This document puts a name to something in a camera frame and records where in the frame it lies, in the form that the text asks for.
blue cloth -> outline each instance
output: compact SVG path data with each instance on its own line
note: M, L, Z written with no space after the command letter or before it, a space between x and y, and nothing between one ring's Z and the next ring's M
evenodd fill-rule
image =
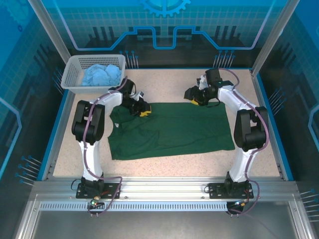
M84 70L82 86L118 86L122 71L115 65L95 64Z

white laundry basket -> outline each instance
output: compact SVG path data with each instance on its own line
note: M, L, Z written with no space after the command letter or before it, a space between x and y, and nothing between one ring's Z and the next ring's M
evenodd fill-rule
M116 86L82 86L84 69L87 69L90 66L95 64L100 64L104 66L113 64L115 66L118 66L120 70L122 70L122 74L121 74L121 82L122 82L123 78L125 77L125 63L126 63L125 56L123 55L71 56L64 69L64 73L61 80L61 87L64 89L68 89L76 94L106 93L109 88L116 87Z

gear logo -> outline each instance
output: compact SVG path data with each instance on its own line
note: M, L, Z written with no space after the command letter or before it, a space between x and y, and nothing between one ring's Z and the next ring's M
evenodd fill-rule
M185 5L190 0L140 0L145 10L149 13L155 13L156 16L166 17L173 16L174 13L179 14L179 10L186 9Z
M23 24L29 16L27 0L2 0L4 6L18 24Z

speckled work surface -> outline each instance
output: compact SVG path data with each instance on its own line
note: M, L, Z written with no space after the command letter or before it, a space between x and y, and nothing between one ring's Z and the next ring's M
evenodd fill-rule
M143 91L149 103L189 102L183 99L184 92L196 84L196 78L205 70L126 70L138 91ZM249 70L234 70L240 78L237 90L250 102L258 105L258 100ZM220 71L223 80L235 82L228 72ZM74 99L62 146L53 176L80 177L83 173L82 155L78 142L71 133L76 104L79 100L93 100L99 95L77 94ZM235 115L226 107L231 132L235 127ZM101 165L105 176L225 176L230 170L236 151L216 151L169 157L144 158L137 160L112 160L108 136L113 124L107 113L105 132L100 144ZM279 176L270 144L260 152L252 165L251 176Z

enclosure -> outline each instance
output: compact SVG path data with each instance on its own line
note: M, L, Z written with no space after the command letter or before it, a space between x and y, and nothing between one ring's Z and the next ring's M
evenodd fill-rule
M12 0L0 11L1 238L317 238L318 1ZM122 59L151 115L156 104L189 103L185 91L208 69L235 84L231 70L236 90L268 111L270 143L249 172L260 185L254 209L230 217L227 203L238 200L205 191L224 182L238 150L236 114L222 103L229 147L134 160L113 157L117 126L106 114L101 167L123 181L108 212L91 218L91 199L77 199L71 186L84 169L71 128L78 102L105 92L65 89L75 72L66 65L82 55ZM110 200L102 202L97 212Z

